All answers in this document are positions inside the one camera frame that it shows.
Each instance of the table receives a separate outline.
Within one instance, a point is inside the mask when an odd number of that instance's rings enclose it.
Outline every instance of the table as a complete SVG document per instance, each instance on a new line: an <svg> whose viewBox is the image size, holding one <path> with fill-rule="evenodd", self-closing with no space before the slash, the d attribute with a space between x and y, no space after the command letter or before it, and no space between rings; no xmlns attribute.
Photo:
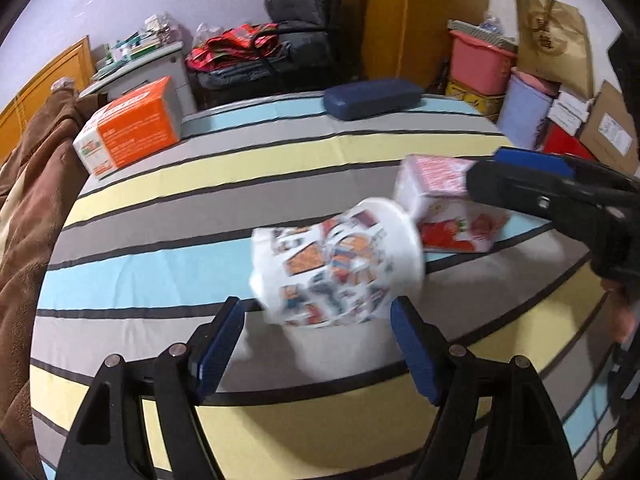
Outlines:
<svg viewBox="0 0 640 480"><path fill-rule="evenodd" d="M171 149L90 178L58 239L31 350L33 424L49 478L108 354L156 356L227 296L251 298L253 228L305 225L391 196L409 153L482 156L508 144L467 104L431 97L348 123L329 117L316 94L254 100L198 114L183 134ZM478 356L530 358L580 478L613 425L606 315L587 256L516 214L491 254L426 254L419 307ZM415 391L388 322L283 328L252 305L219 391L198 408L226 477L406 478L434 409ZM155 404L143 406L158 477L171 478ZM477 465L486 410L482 402L464 478Z"/></svg>
<svg viewBox="0 0 640 480"><path fill-rule="evenodd" d="M171 76L182 114L194 114L197 108L184 67L183 46L181 41L176 41L129 61L115 72L89 85L81 92L80 97L103 92L107 94L109 101L113 101L139 86Z"/></svg>

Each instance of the blue gripper pad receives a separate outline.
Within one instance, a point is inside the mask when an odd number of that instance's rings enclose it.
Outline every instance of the blue gripper pad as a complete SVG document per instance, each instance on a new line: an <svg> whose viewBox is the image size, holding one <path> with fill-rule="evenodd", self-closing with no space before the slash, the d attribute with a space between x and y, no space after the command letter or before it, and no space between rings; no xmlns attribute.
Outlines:
<svg viewBox="0 0 640 480"><path fill-rule="evenodd" d="M403 79L373 79L334 86L324 91L322 103L329 115L354 121L420 103L422 88Z"/></svg>
<svg viewBox="0 0 640 480"><path fill-rule="evenodd" d="M198 402L202 402L218 389L222 374L244 328L246 309L243 302L236 299L229 304L229 308L226 308L227 303L211 323L215 325L215 329L212 330L210 339L207 337L202 342L206 346L202 349L202 356L196 363L196 370L191 371L192 374L195 372L194 393Z"/></svg>
<svg viewBox="0 0 640 480"><path fill-rule="evenodd" d="M440 330L422 320L404 296L391 304L391 329L418 393L439 406L452 380L447 340Z"/></svg>
<svg viewBox="0 0 640 480"><path fill-rule="evenodd" d="M562 157L548 153L530 152L517 148L499 148L494 153L494 160L569 178L575 176L573 168L562 160Z"/></svg>

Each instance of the crumpled cup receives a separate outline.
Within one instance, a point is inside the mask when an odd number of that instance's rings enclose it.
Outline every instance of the crumpled cup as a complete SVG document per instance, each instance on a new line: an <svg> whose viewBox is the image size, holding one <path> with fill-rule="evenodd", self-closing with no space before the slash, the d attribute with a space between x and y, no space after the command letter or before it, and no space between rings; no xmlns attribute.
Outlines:
<svg viewBox="0 0 640 480"><path fill-rule="evenodd" d="M341 215L252 234L250 286L268 322L334 326L387 318L393 299L420 298L422 244L404 210L367 198Z"/></svg>

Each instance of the pink plastic bin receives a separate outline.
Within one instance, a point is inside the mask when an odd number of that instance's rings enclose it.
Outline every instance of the pink plastic bin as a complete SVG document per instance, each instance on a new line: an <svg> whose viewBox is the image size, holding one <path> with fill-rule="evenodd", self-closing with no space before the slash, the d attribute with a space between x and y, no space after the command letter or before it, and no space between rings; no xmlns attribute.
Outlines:
<svg viewBox="0 0 640 480"><path fill-rule="evenodd" d="M483 95L504 94L516 55L464 32L450 30L450 33L451 78Z"/></svg>

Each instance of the light blue bin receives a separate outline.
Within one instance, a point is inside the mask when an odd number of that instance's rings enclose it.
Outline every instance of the light blue bin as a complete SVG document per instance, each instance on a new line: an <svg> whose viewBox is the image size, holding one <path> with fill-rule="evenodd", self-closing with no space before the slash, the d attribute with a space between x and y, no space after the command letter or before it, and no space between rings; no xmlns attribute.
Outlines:
<svg viewBox="0 0 640 480"><path fill-rule="evenodd" d="M533 150L552 101L512 74L496 126L517 148Z"/></svg>

